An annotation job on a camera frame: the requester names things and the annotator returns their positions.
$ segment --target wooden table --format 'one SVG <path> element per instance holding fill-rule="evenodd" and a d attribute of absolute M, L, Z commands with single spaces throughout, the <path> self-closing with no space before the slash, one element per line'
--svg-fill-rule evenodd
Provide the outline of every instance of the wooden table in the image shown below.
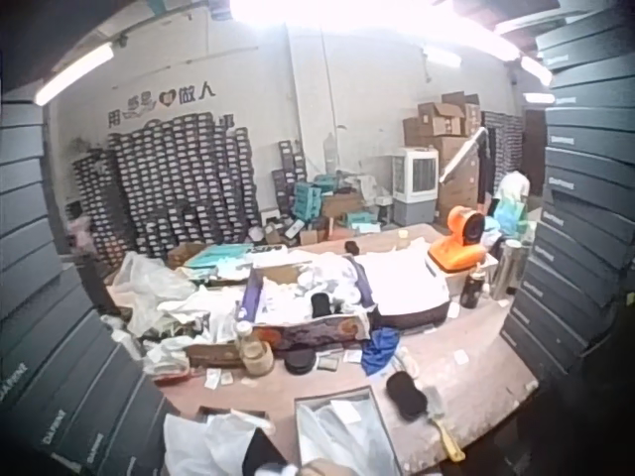
<path fill-rule="evenodd" d="M 439 233 L 428 225 L 410 227 L 411 238 L 434 240 Z M 362 252 L 389 251 L 397 231 L 356 238 Z M 304 247 L 307 251 L 343 250 L 343 242 L 325 242 Z M 506 418 L 531 393 L 534 376 L 498 335 L 509 306 L 482 299 L 476 309 L 462 308 L 458 318 L 432 333 L 404 336 L 402 343 L 419 363 L 420 380 L 438 387 L 446 406 L 444 419 L 458 443 L 466 447 Z M 454 352 L 464 350 L 469 362 L 457 365 Z M 385 394 L 385 376 L 367 378 L 357 364 L 340 362 L 335 373 L 313 371 L 304 376 L 289 374 L 281 361 L 268 376 L 250 388 L 232 371 L 234 384 L 211 391 L 204 377 L 163 388 L 170 401 L 186 416 L 200 406 L 266 411 L 276 426 L 274 444 L 292 462 L 300 460 L 295 428 L 294 400 L 302 397 L 372 386 L 397 457 L 406 474 L 428 468 L 445 459 L 439 433 L 420 419 L 402 421 Z"/>

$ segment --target ceiling light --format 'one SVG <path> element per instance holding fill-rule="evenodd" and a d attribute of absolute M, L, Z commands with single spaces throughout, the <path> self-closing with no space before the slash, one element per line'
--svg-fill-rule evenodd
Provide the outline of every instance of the ceiling light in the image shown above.
<path fill-rule="evenodd" d="M 460 56 L 447 50 L 436 47 L 424 47 L 424 53 L 428 61 L 449 67 L 460 67 Z"/>
<path fill-rule="evenodd" d="M 523 57 L 520 60 L 520 66 L 525 69 L 527 72 L 536 76 L 540 82 L 544 85 L 549 86 L 554 78 L 554 75 L 551 71 L 542 66 L 539 62 L 529 58 Z"/>
<path fill-rule="evenodd" d="M 532 104 L 553 104 L 556 102 L 556 96 L 547 92 L 526 92 L 523 96 L 527 102 Z"/>
<path fill-rule="evenodd" d="M 47 82 L 36 94 L 35 102 L 44 106 L 85 74 L 114 57 L 112 45 L 106 43 L 84 55 Z"/>

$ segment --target brush handle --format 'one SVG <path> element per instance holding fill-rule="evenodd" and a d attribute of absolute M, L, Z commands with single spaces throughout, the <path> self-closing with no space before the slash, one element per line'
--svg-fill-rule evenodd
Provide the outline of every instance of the brush handle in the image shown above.
<path fill-rule="evenodd" d="M 434 423 L 439 429 L 439 433 L 441 434 L 441 443 L 445 448 L 445 452 L 449 459 L 454 463 L 459 463 L 463 459 L 465 459 L 465 453 L 460 449 L 454 438 L 452 438 L 451 434 L 445 429 L 445 426 L 439 419 L 430 418 L 430 421 Z"/>

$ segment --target wall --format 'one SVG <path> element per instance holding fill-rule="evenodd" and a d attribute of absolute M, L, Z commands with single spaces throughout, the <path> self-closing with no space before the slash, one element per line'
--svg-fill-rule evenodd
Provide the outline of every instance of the wall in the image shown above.
<path fill-rule="evenodd" d="M 130 35 L 115 58 L 72 85 L 54 104 L 57 114 L 55 160 L 65 175 L 59 196 L 77 197 L 68 164 L 77 157 L 68 143 L 77 137 L 104 145 L 109 133 L 129 132 L 153 119 L 166 120 L 190 112 L 233 114 L 238 126 L 249 128 L 254 151 L 258 199 L 273 204 L 270 171 L 280 166 L 277 142 L 297 139 L 295 99 L 284 28 L 251 30 L 235 22 L 213 22 L 205 9 L 179 15 Z M 109 127 L 108 113 L 127 111 L 128 99 L 149 90 L 152 99 L 162 91 L 193 85 L 199 98 L 207 81 L 215 96 L 169 107 L 157 102 L 141 118 L 121 118 Z"/>
<path fill-rule="evenodd" d="M 250 128 L 261 207 L 275 203 L 270 171 L 280 166 L 276 143 L 285 139 L 302 140 L 311 177 L 324 170 L 323 142 L 331 133 L 342 169 L 373 174 L 389 187 L 386 156 L 403 146 L 402 120 L 416 114 L 418 103 L 464 89 L 479 94 L 483 109 L 516 113 L 504 64 L 477 51 L 457 52 L 463 66 L 430 64 L 427 82 L 421 49 L 399 35 L 254 29 L 194 11 L 191 19 L 178 16 L 135 32 L 115 59 L 54 101 L 58 176 L 67 174 L 73 159 L 67 144 L 75 137 L 103 144 L 109 132 L 131 131 L 151 119 L 211 111 L 233 113 L 236 124 Z M 157 99 L 161 91 L 192 84 L 198 94 L 206 80 L 213 98 L 158 104 L 141 119 L 108 128 L 108 112 L 125 111 L 128 99 L 144 90 Z M 71 178 L 60 180 L 58 196 L 76 197 Z"/>

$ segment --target orange device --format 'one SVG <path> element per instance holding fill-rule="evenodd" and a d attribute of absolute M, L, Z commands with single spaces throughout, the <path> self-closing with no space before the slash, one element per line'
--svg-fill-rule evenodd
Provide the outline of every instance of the orange device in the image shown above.
<path fill-rule="evenodd" d="M 430 246 L 428 254 L 447 273 L 469 270 L 481 263 L 487 251 L 480 244 L 485 216 L 466 206 L 456 206 L 447 216 L 451 235 Z"/>

